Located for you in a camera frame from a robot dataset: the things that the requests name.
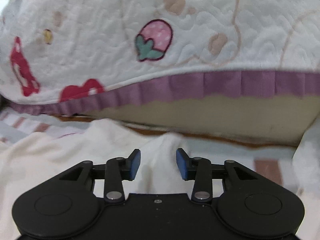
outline purple ruffled trim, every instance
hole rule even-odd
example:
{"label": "purple ruffled trim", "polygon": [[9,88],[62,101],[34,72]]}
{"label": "purple ruffled trim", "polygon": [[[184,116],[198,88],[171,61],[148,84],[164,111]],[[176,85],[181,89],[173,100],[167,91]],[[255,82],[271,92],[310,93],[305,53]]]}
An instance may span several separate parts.
{"label": "purple ruffled trim", "polygon": [[154,100],[171,102],[220,94],[227,97],[271,98],[275,95],[320,95],[320,73],[285,71],[221,71],[187,73],[155,78],[86,98],[48,105],[10,106],[20,113],[85,113],[127,104],[142,105]]}

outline beige line print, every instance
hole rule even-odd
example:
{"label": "beige line print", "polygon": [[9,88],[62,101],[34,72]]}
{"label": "beige line print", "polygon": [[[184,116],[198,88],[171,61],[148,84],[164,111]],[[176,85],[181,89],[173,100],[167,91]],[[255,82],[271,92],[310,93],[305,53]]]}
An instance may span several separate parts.
{"label": "beige line print", "polygon": [[[241,47],[241,33],[240,33],[240,30],[239,30],[239,27],[238,25],[236,24],[236,17],[238,15],[238,9],[239,9],[239,0],[236,0],[236,4],[235,4],[235,10],[233,12],[233,17],[232,17],[232,24],[236,30],[236,33],[237,33],[237,36],[238,36],[238,43],[237,43],[237,50],[235,52],[235,54],[230,58],[230,59],[227,59],[223,62],[220,62],[220,63],[212,63],[212,62],[206,62],[202,59],[200,59],[200,57],[196,54],[194,54],[193,56],[189,57],[188,59],[182,61],[182,62],[179,62],[179,63],[174,63],[174,64],[169,64],[169,65],[159,65],[157,63],[153,63],[153,62],[145,62],[147,63],[148,65],[151,65],[151,66],[156,66],[156,67],[159,67],[159,68],[168,68],[168,67],[177,67],[177,66],[181,66],[181,65],[184,65],[188,62],[190,62],[191,60],[193,59],[197,59],[199,60],[201,63],[203,64],[206,64],[206,65],[211,65],[211,66],[215,66],[215,67],[221,67],[231,61],[233,61],[236,56],[239,54],[240,52],[240,47]],[[156,11],[155,11],[159,16],[161,16],[161,13],[158,11],[158,9],[156,8]],[[129,46],[131,48],[133,48],[134,50],[134,54],[135,54],[135,48],[132,46],[131,42],[130,42],[130,38],[129,38],[129,35],[126,31],[126,26],[125,26],[125,22],[124,22],[124,8],[123,8],[123,0],[120,0],[120,18],[121,18],[121,26],[122,26],[122,30],[124,32],[124,36],[125,36],[125,39],[127,40]]]}
{"label": "beige line print", "polygon": [[319,12],[319,10],[312,10],[312,11],[306,12],[306,13],[304,13],[303,15],[299,16],[299,17],[294,21],[291,29],[290,29],[289,32],[288,32],[287,38],[285,39],[284,46],[283,46],[283,48],[282,48],[282,54],[281,54],[281,57],[280,57],[279,69],[282,69],[283,61],[284,61],[284,55],[285,55],[285,53],[287,52],[287,48],[288,48],[288,46],[289,46],[290,39],[291,39],[293,33],[296,31],[297,25],[298,25],[299,23],[302,23],[302,21],[303,21],[306,17],[308,17],[308,16],[310,16],[310,15],[312,15],[312,14],[315,14],[315,13],[317,13],[317,12]]}

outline silver screw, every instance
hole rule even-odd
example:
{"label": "silver screw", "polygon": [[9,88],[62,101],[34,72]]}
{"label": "silver screw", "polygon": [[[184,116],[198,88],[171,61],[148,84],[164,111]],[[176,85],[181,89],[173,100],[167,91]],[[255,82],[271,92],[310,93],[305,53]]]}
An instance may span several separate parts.
{"label": "silver screw", "polygon": [[119,199],[122,197],[122,194],[119,191],[110,191],[106,194],[108,199]]}
{"label": "silver screw", "polygon": [[210,197],[210,194],[206,191],[198,191],[195,193],[195,198],[203,200]]}

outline mattress cover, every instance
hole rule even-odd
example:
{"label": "mattress cover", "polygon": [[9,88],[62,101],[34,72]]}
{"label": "mattress cover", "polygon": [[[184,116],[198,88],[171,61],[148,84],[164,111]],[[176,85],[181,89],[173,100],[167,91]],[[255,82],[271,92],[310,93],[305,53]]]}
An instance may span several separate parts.
{"label": "mattress cover", "polygon": [[320,0],[10,0],[0,92],[20,111],[68,114],[213,93],[319,95],[319,8]]}

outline beige panel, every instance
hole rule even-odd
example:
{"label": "beige panel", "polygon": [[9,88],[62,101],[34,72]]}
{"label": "beige panel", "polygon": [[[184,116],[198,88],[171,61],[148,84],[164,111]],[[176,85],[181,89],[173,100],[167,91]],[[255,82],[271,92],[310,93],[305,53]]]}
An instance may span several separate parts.
{"label": "beige panel", "polygon": [[297,144],[320,112],[320,97],[227,98],[210,96],[92,111],[96,117],[177,127],[221,137]]}

